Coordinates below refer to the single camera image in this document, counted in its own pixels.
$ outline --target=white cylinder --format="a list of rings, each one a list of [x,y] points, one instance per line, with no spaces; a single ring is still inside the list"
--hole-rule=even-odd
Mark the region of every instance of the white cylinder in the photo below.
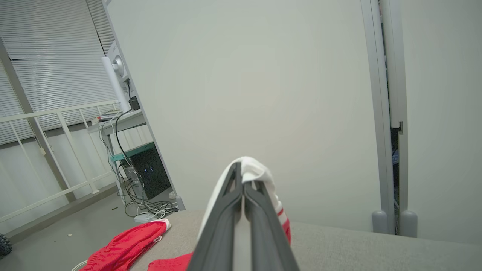
[[[127,112],[131,109],[129,106],[129,102],[127,101],[124,92],[122,91],[121,84],[119,83],[119,79],[117,78],[117,74],[114,71],[114,67],[110,61],[110,58],[107,56],[102,57],[102,65],[104,65],[104,69],[106,70],[107,76],[109,77],[110,84],[114,89],[116,97],[120,103],[120,108],[122,112]]]

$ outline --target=gray plastic foot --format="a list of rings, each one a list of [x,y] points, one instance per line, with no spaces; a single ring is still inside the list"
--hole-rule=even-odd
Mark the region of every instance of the gray plastic foot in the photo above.
[[[388,216],[384,211],[374,211],[372,213],[372,224],[373,232],[389,234]]]
[[[412,211],[403,211],[400,214],[400,235],[417,237],[417,214]]]
[[[184,211],[186,208],[184,207],[184,203],[182,202],[181,196],[176,196],[177,205],[179,206],[179,211]]]

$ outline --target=red and white garment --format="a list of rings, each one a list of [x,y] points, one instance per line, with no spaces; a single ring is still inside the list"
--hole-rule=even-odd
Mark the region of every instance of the red and white garment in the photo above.
[[[241,162],[241,176],[242,182],[249,182],[253,180],[263,181],[265,183],[266,189],[269,194],[269,198],[271,199],[271,203],[278,214],[278,219],[283,227],[284,233],[286,234],[286,238],[291,244],[291,229],[290,229],[290,220],[286,216],[286,213],[283,209],[283,206],[278,199],[278,196],[275,192],[275,186],[273,182],[273,176],[267,167],[265,167],[262,163],[258,162],[258,160],[252,157],[240,157],[233,162],[231,162],[224,172],[222,173],[221,177],[214,188],[214,191],[211,195],[211,198],[208,202],[208,206],[206,208],[206,213],[202,219],[201,229],[199,231],[198,239],[201,236],[202,230],[208,220],[209,214],[213,209],[214,203],[221,191],[223,183],[228,175],[228,171],[233,163]],[[149,268],[147,271],[184,271],[187,269],[189,265],[189,261],[191,260],[192,253],[182,255],[177,258],[173,259],[160,259],[155,260],[149,264]]]
[[[127,271],[170,227],[169,220],[164,218],[126,230],[92,254],[80,271]]]

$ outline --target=white fabric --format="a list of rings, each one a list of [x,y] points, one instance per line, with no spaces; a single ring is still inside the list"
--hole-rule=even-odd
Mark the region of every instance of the white fabric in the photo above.
[[[214,187],[213,193],[211,198],[209,199],[208,206],[206,208],[206,213],[204,213],[204,217],[202,218],[201,229],[199,230],[198,239],[201,236],[201,232],[204,229],[204,225],[206,224],[208,217],[213,209],[214,203],[221,191],[223,186],[224,180],[228,175],[228,171],[230,167],[237,162],[241,162],[241,177],[242,183],[249,182],[249,181],[263,181],[266,186],[266,190],[268,191],[269,198],[271,199],[271,203],[273,204],[274,210],[276,213],[279,213],[283,206],[281,202],[278,200],[278,196],[275,193],[275,186],[273,182],[273,176],[267,167],[265,167],[262,163],[258,160],[254,159],[253,157],[243,156],[235,159],[224,169],[223,173],[219,177],[216,186]],[[280,223],[283,224],[286,221],[287,217],[286,214],[283,212],[283,221],[281,221],[280,216]]]

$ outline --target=white cable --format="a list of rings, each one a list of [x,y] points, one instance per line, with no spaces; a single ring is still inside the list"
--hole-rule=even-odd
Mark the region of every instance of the white cable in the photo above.
[[[76,266],[74,267],[74,269],[72,269],[72,271],[77,271],[77,268],[79,268],[81,265],[86,264],[86,263],[87,263],[87,260],[81,262],[80,264],[76,265]]]

